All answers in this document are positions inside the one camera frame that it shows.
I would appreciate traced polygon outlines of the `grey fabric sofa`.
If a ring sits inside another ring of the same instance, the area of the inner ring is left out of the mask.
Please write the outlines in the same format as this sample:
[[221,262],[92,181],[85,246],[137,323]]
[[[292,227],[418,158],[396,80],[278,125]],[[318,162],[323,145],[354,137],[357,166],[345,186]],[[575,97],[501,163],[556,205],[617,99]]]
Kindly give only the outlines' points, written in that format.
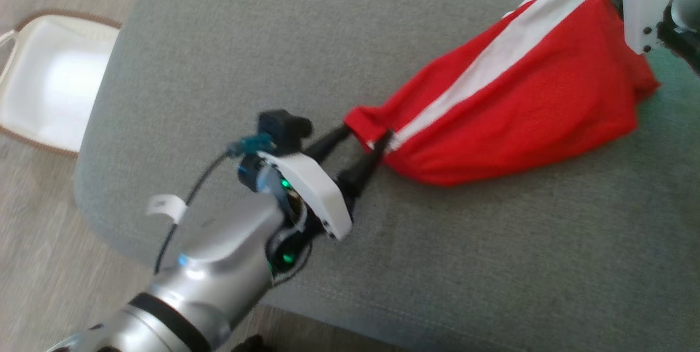
[[[81,145],[78,206],[152,269],[185,197],[258,113],[320,135],[377,104],[522,0],[137,0]],[[451,188],[383,168],[348,238],[320,238],[265,303],[412,350],[700,352],[700,78],[662,87],[639,126],[553,167]]]

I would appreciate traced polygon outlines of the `red printed shorts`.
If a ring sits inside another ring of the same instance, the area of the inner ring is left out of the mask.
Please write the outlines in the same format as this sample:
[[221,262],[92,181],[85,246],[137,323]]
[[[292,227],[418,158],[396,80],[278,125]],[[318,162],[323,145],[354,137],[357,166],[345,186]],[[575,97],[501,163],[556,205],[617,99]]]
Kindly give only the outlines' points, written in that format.
[[451,186],[563,162],[637,128],[658,88],[610,0],[524,0],[345,124],[411,180]]

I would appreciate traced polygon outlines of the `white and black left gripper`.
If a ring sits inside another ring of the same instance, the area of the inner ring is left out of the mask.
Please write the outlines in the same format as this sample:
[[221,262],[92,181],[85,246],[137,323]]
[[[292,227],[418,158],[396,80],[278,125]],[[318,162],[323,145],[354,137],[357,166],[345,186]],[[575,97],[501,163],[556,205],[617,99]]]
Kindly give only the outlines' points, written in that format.
[[325,162],[351,132],[347,125],[337,126],[305,149],[304,154],[277,157],[258,152],[247,155],[238,165],[238,179],[253,192],[273,195],[287,212],[291,211],[287,194],[296,192],[308,214],[317,216],[325,233],[342,240],[353,226],[345,200],[360,197],[393,137],[393,131],[387,130],[369,153],[343,169],[337,176],[337,187],[320,163]]

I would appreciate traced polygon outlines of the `white laundry basket, brown rim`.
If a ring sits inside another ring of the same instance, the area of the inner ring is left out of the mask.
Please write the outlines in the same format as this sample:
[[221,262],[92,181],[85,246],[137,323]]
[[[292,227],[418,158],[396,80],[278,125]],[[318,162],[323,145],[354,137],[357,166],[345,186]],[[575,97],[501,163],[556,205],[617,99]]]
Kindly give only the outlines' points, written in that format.
[[122,24],[40,10],[0,35],[0,134],[76,158]]

